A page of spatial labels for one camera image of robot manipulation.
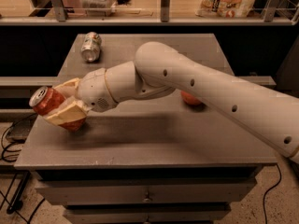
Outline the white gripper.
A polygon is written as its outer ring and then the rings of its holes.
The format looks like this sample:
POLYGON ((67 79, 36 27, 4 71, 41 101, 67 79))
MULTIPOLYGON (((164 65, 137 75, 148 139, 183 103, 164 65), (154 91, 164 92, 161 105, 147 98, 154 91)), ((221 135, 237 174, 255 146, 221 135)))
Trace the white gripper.
POLYGON ((54 89, 67 99, 45 115, 44 119, 55 126, 80 127, 90 110, 106 112, 115 108, 118 103, 108 90, 106 72, 105 68, 100 68, 82 79, 72 78, 55 86, 54 89))

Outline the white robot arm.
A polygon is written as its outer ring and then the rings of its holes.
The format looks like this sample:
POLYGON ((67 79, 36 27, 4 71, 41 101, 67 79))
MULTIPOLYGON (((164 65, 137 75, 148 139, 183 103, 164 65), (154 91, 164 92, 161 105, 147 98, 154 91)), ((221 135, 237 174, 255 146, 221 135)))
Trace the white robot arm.
POLYGON ((56 126, 105 112, 127 100, 185 91, 240 125, 283 156, 299 162, 299 100, 196 63, 159 42, 141 45, 135 57, 60 84, 65 100, 45 116, 56 126))

